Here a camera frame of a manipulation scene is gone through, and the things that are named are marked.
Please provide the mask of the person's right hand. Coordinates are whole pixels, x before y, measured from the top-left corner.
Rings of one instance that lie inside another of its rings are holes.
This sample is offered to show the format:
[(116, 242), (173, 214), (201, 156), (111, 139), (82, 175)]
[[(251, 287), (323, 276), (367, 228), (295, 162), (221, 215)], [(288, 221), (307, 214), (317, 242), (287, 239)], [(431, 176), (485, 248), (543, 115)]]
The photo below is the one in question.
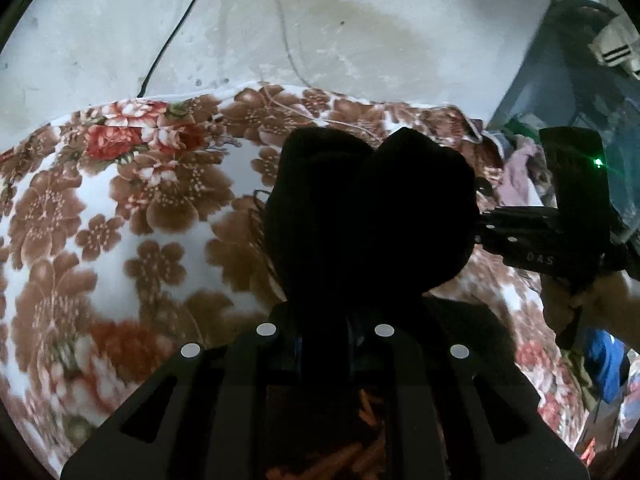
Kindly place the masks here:
[(557, 334), (573, 321), (582, 308), (582, 320), (605, 330), (628, 347), (639, 350), (639, 282), (625, 271), (597, 278), (590, 289), (570, 295), (547, 275), (541, 277), (544, 322)]

